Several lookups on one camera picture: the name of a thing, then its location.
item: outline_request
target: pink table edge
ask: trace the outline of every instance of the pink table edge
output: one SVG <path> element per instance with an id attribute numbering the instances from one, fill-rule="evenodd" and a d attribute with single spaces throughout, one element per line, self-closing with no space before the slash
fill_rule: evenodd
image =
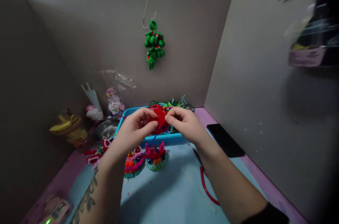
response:
<path id="1" fill-rule="evenodd" d="M 205 128 L 207 128 L 209 124 L 218 123 L 204 107 L 196 108 L 195 114 Z M 240 159 L 265 193 L 268 201 L 270 201 L 274 207 L 285 213 L 290 218 L 290 223 L 307 224 L 305 218 L 247 155 Z M 73 151 L 21 223 L 37 224 L 43 214 L 44 203 L 51 194 L 57 194 L 63 198 L 67 198 L 77 176 L 87 165 L 85 160 L 85 155 L 80 154 L 78 151 Z"/>

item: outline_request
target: hand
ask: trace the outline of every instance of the hand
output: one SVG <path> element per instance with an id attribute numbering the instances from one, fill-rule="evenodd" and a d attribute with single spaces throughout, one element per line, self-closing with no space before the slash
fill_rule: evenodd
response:
<path id="1" fill-rule="evenodd" d="M 150 122 L 157 114 L 148 108 L 140 108 L 126 117 L 109 149 L 119 150 L 121 156 L 135 150 L 141 142 L 158 126 L 157 121 Z"/>
<path id="2" fill-rule="evenodd" d="M 191 110 L 173 107 L 165 116 L 165 120 L 195 145 L 200 145 L 210 138 L 208 132 Z"/>

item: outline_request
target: metal hook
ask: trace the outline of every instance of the metal hook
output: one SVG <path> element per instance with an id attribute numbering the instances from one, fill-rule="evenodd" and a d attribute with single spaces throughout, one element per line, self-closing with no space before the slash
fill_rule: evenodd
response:
<path id="1" fill-rule="evenodd" d="M 142 17 L 142 26 L 143 26 L 144 29 L 149 28 L 149 26 L 145 27 L 145 23 L 144 23 L 145 13 L 146 13 L 146 9 L 147 9 L 147 4 L 148 4 L 148 0 L 146 0 L 146 7 L 145 7 L 145 10 L 144 10 L 144 15 L 143 15 L 143 17 Z M 154 13 L 154 17 L 151 17 L 151 21 L 152 21 L 152 20 L 155 20 L 155 15 L 156 15 L 156 11 L 155 11 L 155 13 Z"/>

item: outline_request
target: pink label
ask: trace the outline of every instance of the pink label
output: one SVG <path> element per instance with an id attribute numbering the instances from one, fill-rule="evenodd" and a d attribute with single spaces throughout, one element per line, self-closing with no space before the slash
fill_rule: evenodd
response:
<path id="1" fill-rule="evenodd" d="M 291 50 L 289 54 L 289 65 L 300 67 L 316 67 L 322 62 L 325 55 L 325 48 L 306 50 Z"/>

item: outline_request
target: metal bowl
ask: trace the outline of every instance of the metal bowl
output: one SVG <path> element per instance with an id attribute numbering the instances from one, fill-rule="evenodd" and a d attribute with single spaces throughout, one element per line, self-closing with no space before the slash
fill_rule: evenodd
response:
<path id="1" fill-rule="evenodd" d="M 112 141 L 119 122 L 117 119 L 110 119 L 101 123 L 93 133 L 94 141 L 101 142 L 104 136 Z"/>

